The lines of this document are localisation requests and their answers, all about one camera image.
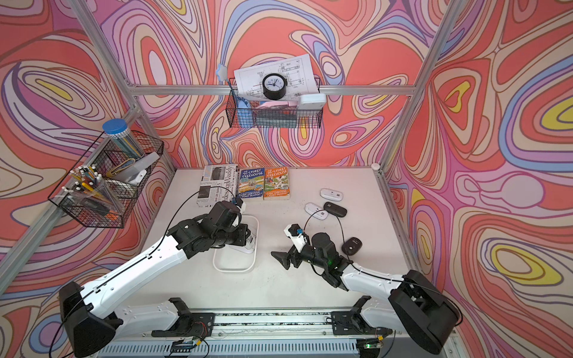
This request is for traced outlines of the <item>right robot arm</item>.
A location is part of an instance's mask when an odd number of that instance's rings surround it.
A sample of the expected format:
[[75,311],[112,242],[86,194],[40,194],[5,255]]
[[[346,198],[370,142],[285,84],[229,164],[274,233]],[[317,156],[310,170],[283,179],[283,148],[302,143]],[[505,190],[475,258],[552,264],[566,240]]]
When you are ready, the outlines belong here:
[[302,263],[320,268],[322,279],[332,287],[363,295],[363,304],[357,306],[362,322],[371,328],[405,331],[428,353],[441,353],[462,313],[423,274],[372,273],[339,254],[328,234],[311,239],[300,230],[296,234],[286,232],[292,241],[289,251],[271,253],[286,270]]

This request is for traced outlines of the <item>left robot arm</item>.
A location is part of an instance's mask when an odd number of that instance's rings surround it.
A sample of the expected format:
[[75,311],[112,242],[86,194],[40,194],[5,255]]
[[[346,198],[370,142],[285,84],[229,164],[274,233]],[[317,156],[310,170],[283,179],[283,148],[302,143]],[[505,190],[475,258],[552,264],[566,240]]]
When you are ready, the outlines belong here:
[[239,198],[219,201],[210,212],[169,224],[155,244],[119,268],[80,285],[67,283],[58,292],[61,330],[76,357],[99,352],[115,338],[151,332],[154,337],[210,335],[207,325],[181,298],[161,304],[127,307],[124,302],[163,272],[210,249],[244,247],[251,234],[242,222]]

